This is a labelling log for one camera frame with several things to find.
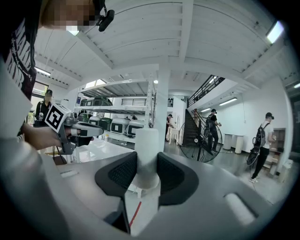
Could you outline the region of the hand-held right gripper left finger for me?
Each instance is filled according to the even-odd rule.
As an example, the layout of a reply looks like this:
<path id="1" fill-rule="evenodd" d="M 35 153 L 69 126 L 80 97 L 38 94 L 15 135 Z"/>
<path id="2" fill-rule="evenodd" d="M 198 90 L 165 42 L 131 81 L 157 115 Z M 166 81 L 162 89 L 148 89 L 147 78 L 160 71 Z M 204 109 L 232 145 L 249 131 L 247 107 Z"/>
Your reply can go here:
<path id="1" fill-rule="evenodd" d="M 137 172 L 137 153 L 133 151 L 118 155 L 115 159 L 95 173 L 95 182 L 107 196 L 119 199 L 117 207 L 104 218 L 104 221 L 130 234 L 125 193 Z"/>

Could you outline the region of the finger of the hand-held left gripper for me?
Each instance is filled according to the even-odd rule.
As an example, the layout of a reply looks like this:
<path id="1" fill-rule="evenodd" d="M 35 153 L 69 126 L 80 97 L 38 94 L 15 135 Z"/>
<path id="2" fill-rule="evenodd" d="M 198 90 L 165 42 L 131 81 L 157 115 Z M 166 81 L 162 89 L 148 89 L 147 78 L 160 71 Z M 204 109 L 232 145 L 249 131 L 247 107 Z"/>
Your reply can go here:
<path id="1" fill-rule="evenodd" d="M 71 135 L 78 137 L 97 137 L 104 133 L 104 130 L 94 124 L 76 123 L 71 126 Z"/>

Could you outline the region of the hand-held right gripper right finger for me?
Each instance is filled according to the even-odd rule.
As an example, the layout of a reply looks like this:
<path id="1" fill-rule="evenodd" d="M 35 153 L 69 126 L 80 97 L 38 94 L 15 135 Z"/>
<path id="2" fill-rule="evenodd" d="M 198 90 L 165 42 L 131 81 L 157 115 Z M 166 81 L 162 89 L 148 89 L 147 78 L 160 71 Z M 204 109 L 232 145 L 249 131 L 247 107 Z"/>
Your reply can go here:
<path id="1" fill-rule="evenodd" d="M 162 152 L 157 155 L 157 174 L 161 182 L 159 207 L 183 204 L 199 185 L 193 169 Z"/>

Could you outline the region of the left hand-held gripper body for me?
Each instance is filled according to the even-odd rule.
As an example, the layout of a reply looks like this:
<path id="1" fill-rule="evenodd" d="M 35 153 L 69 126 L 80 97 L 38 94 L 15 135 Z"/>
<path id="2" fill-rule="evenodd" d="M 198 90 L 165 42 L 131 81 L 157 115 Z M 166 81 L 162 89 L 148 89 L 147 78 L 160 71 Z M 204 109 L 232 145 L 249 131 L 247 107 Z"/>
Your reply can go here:
<path id="1" fill-rule="evenodd" d="M 56 132 L 61 144 L 61 155 L 71 155 L 76 148 L 72 136 L 79 136 L 79 121 L 77 113 L 72 112 L 60 103 L 53 103 L 45 118 L 45 123 Z"/>

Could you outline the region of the white cylindrical cup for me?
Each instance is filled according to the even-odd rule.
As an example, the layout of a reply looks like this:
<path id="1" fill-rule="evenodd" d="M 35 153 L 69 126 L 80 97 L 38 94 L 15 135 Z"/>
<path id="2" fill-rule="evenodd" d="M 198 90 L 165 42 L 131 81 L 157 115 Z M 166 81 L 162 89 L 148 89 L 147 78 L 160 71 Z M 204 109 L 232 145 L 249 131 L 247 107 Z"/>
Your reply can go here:
<path id="1" fill-rule="evenodd" d="M 135 134 L 137 169 L 133 184 L 142 190 L 155 188 L 159 183 L 157 159 L 159 153 L 158 130 L 140 128 Z"/>

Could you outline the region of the person's left forearm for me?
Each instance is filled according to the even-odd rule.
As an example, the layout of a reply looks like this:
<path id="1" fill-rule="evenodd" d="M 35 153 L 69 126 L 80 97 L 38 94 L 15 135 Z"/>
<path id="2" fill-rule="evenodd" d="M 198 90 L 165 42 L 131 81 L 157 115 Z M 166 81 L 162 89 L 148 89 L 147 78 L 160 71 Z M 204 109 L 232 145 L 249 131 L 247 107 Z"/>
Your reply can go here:
<path id="1" fill-rule="evenodd" d="M 27 123 L 23 123 L 21 133 L 24 134 L 24 140 L 36 150 L 44 149 L 42 135 L 37 128 L 34 128 Z"/>

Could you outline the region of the person's left hand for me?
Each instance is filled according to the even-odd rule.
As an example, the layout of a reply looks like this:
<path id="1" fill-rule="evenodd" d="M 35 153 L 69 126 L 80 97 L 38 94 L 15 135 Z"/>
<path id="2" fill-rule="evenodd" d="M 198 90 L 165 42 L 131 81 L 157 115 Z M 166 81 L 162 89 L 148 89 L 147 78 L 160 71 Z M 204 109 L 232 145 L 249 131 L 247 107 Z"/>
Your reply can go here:
<path id="1" fill-rule="evenodd" d="M 61 142 L 58 138 L 58 135 L 50 127 L 42 128 L 42 140 L 41 148 L 48 148 L 52 146 L 61 147 Z"/>

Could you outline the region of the grey machine with window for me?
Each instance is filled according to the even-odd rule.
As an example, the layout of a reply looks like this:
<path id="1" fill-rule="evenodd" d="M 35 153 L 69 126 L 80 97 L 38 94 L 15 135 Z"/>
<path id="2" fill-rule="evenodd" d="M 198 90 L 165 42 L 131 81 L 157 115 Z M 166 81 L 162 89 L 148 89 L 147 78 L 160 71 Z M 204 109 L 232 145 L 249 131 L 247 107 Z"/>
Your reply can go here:
<path id="1" fill-rule="evenodd" d="M 79 120 L 101 127 L 107 137 L 135 138 L 136 130 L 145 126 L 147 106 L 113 105 L 103 97 L 86 98 L 75 108 Z"/>

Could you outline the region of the large black floor fan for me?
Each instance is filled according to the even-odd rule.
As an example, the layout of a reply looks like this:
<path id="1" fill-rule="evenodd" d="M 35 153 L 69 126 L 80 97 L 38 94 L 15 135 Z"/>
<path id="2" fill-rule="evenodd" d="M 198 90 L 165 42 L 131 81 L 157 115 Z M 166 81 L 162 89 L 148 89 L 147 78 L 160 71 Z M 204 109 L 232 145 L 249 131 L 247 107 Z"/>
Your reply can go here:
<path id="1" fill-rule="evenodd" d="M 188 146 L 182 146 L 181 144 L 180 149 L 182 153 L 185 155 L 185 157 L 191 160 L 208 163 L 212 161 L 219 154 L 223 146 L 222 134 L 218 127 L 217 127 L 217 133 L 218 133 L 217 153 L 212 152 L 211 150 L 208 149 L 208 136 L 205 130 L 204 130 L 204 134 L 200 134 L 199 138 L 195 139 L 194 144 Z M 183 142 L 183 132 L 181 128 L 179 134 L 182 136 L 182 142 Z"/>

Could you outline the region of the white ornate table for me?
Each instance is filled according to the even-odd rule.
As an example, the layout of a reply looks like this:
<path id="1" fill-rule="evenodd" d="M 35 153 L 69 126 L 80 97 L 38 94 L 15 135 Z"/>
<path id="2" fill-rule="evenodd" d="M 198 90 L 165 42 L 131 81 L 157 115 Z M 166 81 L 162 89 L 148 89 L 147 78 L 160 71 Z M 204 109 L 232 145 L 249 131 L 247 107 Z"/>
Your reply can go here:
<path id="1" fill-rule="evenodd" d="M 179 130 L 173 127 L 168 128 L 167 140 L 169 144 L 174 140 L 177 145 L 179 145 Z"/>

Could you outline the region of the dark staircase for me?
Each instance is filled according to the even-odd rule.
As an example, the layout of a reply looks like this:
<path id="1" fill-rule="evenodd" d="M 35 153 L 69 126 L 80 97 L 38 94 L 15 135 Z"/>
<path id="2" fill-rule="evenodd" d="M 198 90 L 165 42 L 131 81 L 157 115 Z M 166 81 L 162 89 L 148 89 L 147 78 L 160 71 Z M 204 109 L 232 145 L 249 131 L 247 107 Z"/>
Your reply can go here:
<path id="1" fill-rule="evenodd" d="M 188 146 L 195 143 L 200 134 L 204 134 L 205 123 L 200 119 L 200 115 L 190 113 L 188 109 L 185 110 L 185 122 L 181 127 L 183 132 L 182 146 Z"/>

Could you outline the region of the black balcony railing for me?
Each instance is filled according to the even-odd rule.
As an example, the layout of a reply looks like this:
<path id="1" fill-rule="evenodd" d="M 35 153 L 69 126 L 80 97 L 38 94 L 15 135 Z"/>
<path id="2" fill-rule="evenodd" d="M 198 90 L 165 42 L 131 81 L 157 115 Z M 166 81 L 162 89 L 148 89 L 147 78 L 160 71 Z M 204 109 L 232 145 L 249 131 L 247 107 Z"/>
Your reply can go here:
<path id="1" fill-rule="evenodd" d="M 122 98 L 121 105 L 125 106 L 146 106 L 146 98 Z"/>

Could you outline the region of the black backpack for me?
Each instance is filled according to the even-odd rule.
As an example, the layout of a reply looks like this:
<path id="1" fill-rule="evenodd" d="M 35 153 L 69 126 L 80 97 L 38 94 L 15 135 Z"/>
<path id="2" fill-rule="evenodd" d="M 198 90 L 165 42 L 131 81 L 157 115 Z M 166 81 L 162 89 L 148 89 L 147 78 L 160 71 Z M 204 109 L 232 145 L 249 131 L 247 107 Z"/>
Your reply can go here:
<path id="1" fill-rule="evenodd" d="M 258 148 L 261 148 L 265 145 L 265 131 L 264 131 L 264 129 L 266 128 L 266 126 L 262 127 L 262 125 L 260 125 L 260 127 L 257 130 L 254 145 Z"/>
<path id="2" fill-rule="evenodd" d="M 205 130 L 206 130 L 206 131 L 209 131 L 209 132 L 211 132 L 211 131 L 213 130 L 213 126 L 214 126 L 214 121 L 211 120 L 211 117 L 212 117 L 212 116 L 213 116 L 213 115 L 210 114 L 210 115 L 207 117 L 207 119 L 206 119 L 206 127 L 205 127 Z"/>

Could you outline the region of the black printed t-shirt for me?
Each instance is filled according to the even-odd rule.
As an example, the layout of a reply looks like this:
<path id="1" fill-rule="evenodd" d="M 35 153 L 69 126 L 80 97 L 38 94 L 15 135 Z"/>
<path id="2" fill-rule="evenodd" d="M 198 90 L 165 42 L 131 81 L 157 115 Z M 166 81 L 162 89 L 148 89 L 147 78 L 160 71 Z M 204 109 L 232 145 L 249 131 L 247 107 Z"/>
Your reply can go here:
<path id="1" fill-rule="evenodd" d="M 0 0 L 0 52 L 12 81 L 31 99 L 42 0 Z"/>

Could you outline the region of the white metal shelf rack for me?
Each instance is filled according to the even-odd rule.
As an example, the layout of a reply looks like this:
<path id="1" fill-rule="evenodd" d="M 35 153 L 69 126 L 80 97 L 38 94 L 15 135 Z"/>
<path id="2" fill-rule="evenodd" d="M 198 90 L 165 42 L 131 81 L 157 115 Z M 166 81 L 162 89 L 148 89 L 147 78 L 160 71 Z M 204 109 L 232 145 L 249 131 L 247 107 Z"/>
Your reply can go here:
<path id="1" fill-rule="evenodd" d="M 80 102 L 86 98 L 109 99 L 113 105 L 120 105 L 122 98 L 146 98 L 147 113 L 145 116 L 145 126 L 143 128 L 149 128 L 153 126 L 156 91 L 152 80 L 129 79 L 118 82 L 105 83 L 90 88 L 85 88 L 79 91 L 79 94 L 81 95 L 81 97 L 77 98 L 74 110 L 77 106 L 80 105 Z M 123 135 L 118 135 L 118 137 L 120 137 L 121 139 L 112 139 L 123 141 L 126 143 L 135 142 L 135 138 L 127 139 Z"/>

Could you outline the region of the black mezzanine railing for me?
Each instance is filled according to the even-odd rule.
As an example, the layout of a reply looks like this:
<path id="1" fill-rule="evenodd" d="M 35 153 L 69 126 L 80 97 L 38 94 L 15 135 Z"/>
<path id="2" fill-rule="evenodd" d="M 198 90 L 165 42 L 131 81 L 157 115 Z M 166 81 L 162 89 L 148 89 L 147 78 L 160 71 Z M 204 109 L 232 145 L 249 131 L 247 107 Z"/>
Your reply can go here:
<path id="1" fill-rule="evenodd" d="M 214 88 L 216 88 L 220 83 L 222 83 L 225 78 L 215 75 L 210 75 L 202 86 L 190 97 L 187 99 L 187 108 L 195 104 L 201 98 L 206 96 Z"/>

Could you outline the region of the wooden shelf unit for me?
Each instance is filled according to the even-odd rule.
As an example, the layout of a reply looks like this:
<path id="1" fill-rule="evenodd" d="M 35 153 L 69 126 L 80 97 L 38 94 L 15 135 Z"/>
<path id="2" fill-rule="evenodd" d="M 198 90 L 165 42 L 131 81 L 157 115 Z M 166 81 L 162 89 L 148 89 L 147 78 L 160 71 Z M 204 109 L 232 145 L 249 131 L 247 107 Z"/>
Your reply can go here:
<path id="1" fill-rule="evenodd" d="M 275 128 L 273 135 L 276 137 L 277 141 L 270 145 L 270 152 L 263 166 L 269 171 L 267 176 L 270 178 L 279 175 L 279 164 L 284 153 L 285 128 Z"/>

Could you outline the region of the rectangular ceiling panel light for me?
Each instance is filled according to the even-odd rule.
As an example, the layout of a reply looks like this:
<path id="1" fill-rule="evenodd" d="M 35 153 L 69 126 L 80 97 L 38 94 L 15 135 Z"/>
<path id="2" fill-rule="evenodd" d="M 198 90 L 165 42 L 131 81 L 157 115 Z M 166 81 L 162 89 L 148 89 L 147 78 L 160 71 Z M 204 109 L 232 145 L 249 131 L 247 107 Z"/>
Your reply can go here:
<path id="1" fill-rule="evenodd" d="M 271 27 L 266 37 L 270 41 L 271 44 L 275 43 L 276 40 L 282 35 L 284 32 L 284 26 L 280 21 L 276 21 L 276 23 Z"/>

